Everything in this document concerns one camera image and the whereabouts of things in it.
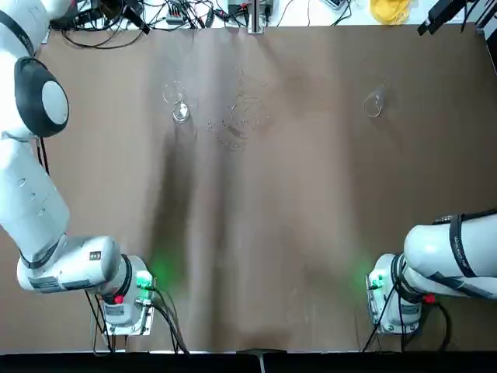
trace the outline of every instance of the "black cable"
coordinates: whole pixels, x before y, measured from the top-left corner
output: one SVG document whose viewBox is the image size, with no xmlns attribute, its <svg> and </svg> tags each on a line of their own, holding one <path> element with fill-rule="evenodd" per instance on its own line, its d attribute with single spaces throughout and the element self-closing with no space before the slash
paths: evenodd
<svg viewBox="0 0 497 373">
<path fill-rule="evenodd" d="M 43 161 L 41 160 L 40 139 L 38 138 L 36 139 L 36 153 L 38 154 L 38 162 L 43 168 L 45 168 L 45 166 L 43 165 Z"/>
<path fill-rule="evenodd" d="M 280 23 L 281 21 L 283 21 L 283 17 L 285 16 L 285 13 L 287 12 L 287 9 L 288 9 L 288 6 L 293 2 L 294 0 L 290 0 L 288 3 L 287 3 L 287 6 L 285 6 L 285 9 L 283 9 L 283 14 L 281 15 L 281 18 L 280 18 L 280 21 L 278 21 L 278 24 L 276 25 L 276 27 L 280 27 Z"/>
<path fill-rule="evenodd" d="M 405 265 L 406 263 L 404 263 L 402 265 L 402 268 L 401 268 L 401 272 L 404 270 L 405 268 Z M 378 321 L 376 322 L 376 324 L 374 324 L 374 328 L 373 328 L 373 331 L 371 332 L 369 338 L 367 339 L 367 342 L 366 344 L 364 345 L 364 348 L 362 349 L 361 352 L 366 352 L 367 348 L 369 347 L 370 343 L 371 343 L 371 340 L 373 339 L 374 337 L 374 334 L 376 333 L 376 331 L 378 330 L 378 326 L 380 326 L 380 322 L 381 322 L 381 319 L 383 319 L 383 315 L 387 309 L 387 306 L 388 306 L 388 302 L 390 301 L 390 298 L 392 296 L 392 294 L 394 294 L 394 290 L 395 288 L 397 287 L 397 285 L 400 283 L 401 281 L 401 276 L 398 276 L 397 280 L 395 281 L 394 283 L 394 286 L 391 287 L 391 290 L 390 292 L 388 293 L 388 296 L 387 298 L 385 299 L 385 305 L 383 307 L 383 309 L 381 310 L 381 314 L 380 314 L 380 318 L 378 319 Z"/>
<path fill-rule="evenodd" d="M 404 348 L 407 348 L 407 346 L 422 332 L 422 329 L 426 323 L 426 320 L 428 319 L 429 314 L 431 313 L 432 309 L 434 309 L 435 307 L 440 309 L 440 311 L 442 312 L 442 315 L 445 319 L 445 334 L 443 336 L 442 343 L 437 348 L 437 350 L 438 351 L 445 351 L 447 349 L 447 347 L 450 344 L 450 341 L 452 340 L 452 319 L 451 319 L 447 309 L 443 305 L 441 305 L 439 302 L 435 302 L 432 305 L 424 304 L 423 310 L 421 312 L 421 319 L 419 320 L 418 329 L 414 333 L 411 333 L 405 339 Z"/>
<path fill-rule="evenodd" d="M 96 325 L 99 327 L 99 330 L 100 330 L 100 333 L 103 334 L 103 329 L 102 327 L 100 326 L 100 321 L 99 321 L 99 318 L 95 312 L 95 309 L 93 308 L 93 304 L 92 304 L 92 301 L 90 300 L 90 296 L 88 295 L 88 292 L 85 291 L 85 295 L 86 295 L 86 299 L 88 299 L 88 303 L 90 304 L 90 308 L 92 309 L 92 314 L 93 314 L 93 317 L 95 318 L 95 321 L 96 321 Z"/>
<path fill-rule="evenodd" d="M 109 330 L 107 329 L 107 322 L 106 322 L 106 314 L 103 313 L 103 310 L 102 310 L 102 307 L 100 306 L 100 301 L 99 299 L 97 298 L 96 295 L 93 295 L 95 297 L 95 300 L 96 300 L 96 304 L 99 306 L 99 311 L 100 313 L 102 314 L 102 318 L 103 318 L 103 332 L 106 334 L 107 336 L 107 344 L 109 346 L 109 349 L 110 349 L 110 352 L 114 352 L 114 349 L 112 348 L 112 345 L 110 343 L 110 336 L 109 336 Z"/>
<path fill-rule="evenodd" d="M 443 340 L 442 343 L 440 344 L 440 347 L 438 347 L 438 351 L 445 351 L 447 350 L 450 340 L 452 339 L 452 319 L 447 309 L 439 302 L 436 302 L 433 305 L 440 309 L 443 317 L 445 318 L 445 335 L 443 336 Z"/>
<path fill-rule="evenodd" d="M 164 318 L 164 320 L 168 323 L 169 330 L 172 333 L 172 335 L 173 335 L 174 339 L 176 340 L 176 342 L 178 343 L 179 348 L 181 349 L 181 351 L 184 354 L 189 354 L 189 351 L 186 349 L 185 344 L 178 337 L 178 333 L 176 332 L 176 329 L 173 326 L 171 318 L 169 317 L 169 315 L 160 306 L 156 305 L 155 303 L 152 304 L 152 307 L 154 307 L 155 309 L 157 309 L 161 313 L 161 315 Z"/>
<path fill-rule="evenodd" d="M 398 293 L 397 293 L 397 299 L 398 299 L 398 314 L 401 320 L 401 352 L 404 352 L 404 342 L 405 342 L 404 319 L 402 316 L 401 296 Z"/>
<path fill-rule="evenodd" d="M 309 15 L 310 7 L 311 7 L 311 0 L 308 0 L 308 27 L 311 25 L 311 16 Z"/>
<path fill-rule="evenodd" d="M 464 28 L 466 27 L 466 22 L 467 22 L 467 0 L 464 3 L 464 19 L 463 23 L 461 24 L 461 32 L 464 32 Z"/>
<path fill-rule="evenodd" d="M 96 334 L 98 333 L 98 328 L 97 326 L 100 326 L 100 323 L 99 323 L 99 310 L 97 309 L 97 312 L 96 312 L 96 317 L 97 319 L 95 319 L 95 334 L 93 335 L 93 354 L 94 355 L 97 355 L 96 353 Z"/>
<path fill-rule="evenodd" d="M 352 8 L 350 8 L 350 2 L 351 2 L 351 0 L 347 0 L 347 6 L 343 10 L 340 17 L 334 23 L 332 23 L 332 26 L 336 26 L 340 22 L 342 22 L 344 19 L 348 19 L 348 18 L 352 17 Z M 344 16 L 347 10 L 349 11 L 349 14 L 347 16 Z"/>
<path fill-rule="evenodd" d="M 45 163 L 45 171 L 47 171 L 47 175 L 50 175 L 50 171 L 48 169 L 48 159 L 47 159 L 47 150 L 45 149 L 45 141 L 43 138 L 40 138 L 41 143 L 41 151 L 43 153 L 43 162 Z"/>
</svg>

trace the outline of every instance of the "brown tabletop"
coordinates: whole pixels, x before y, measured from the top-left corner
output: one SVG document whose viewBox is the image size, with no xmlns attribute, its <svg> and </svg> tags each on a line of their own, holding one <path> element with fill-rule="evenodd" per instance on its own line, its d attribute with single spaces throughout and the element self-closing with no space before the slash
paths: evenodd
<svg viewBox="0 0 497 373">
<path fill-rule="evenodd" d="M 40 59 L 71 119 L 47 152 L 69 234 L 113 235 L 146 259 L 191 350 L 362 347 L 364 275 L 379 255 L 400 253 L 416 224 L 497 204 L 497 80 L 483 39 L 459 31 L 155 31 L 114 51 L 52 35 Z M 370 119 L 363 101 L 380 84 L 384 111 Z M 191 125 L 164 101 L 176 85 Z M 0 350 L 91 349 L 82 292 L 22 291 L 18 251 L 1 242 Z M 442 302 L 450 349 L 497 347 L 495 303 Z M 436 348 L 443 328 L 433 312 L 411 348 Z M 153 334 L 131 350 L 170 349 L 159 317 Z"/>
</svg>

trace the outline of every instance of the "clear glass cup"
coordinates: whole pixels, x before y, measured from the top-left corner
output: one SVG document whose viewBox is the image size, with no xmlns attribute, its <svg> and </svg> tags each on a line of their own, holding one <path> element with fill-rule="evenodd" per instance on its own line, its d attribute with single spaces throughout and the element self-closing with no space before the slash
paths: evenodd
<svg viewBox="0 0 497 373">
<path fill-rule="evenodd" d="M 379 117 L 385 102 L 385 86 L 382 84 L 367 95 L 364 100 L 364 111 L 369 118 Z"/>
</svg>

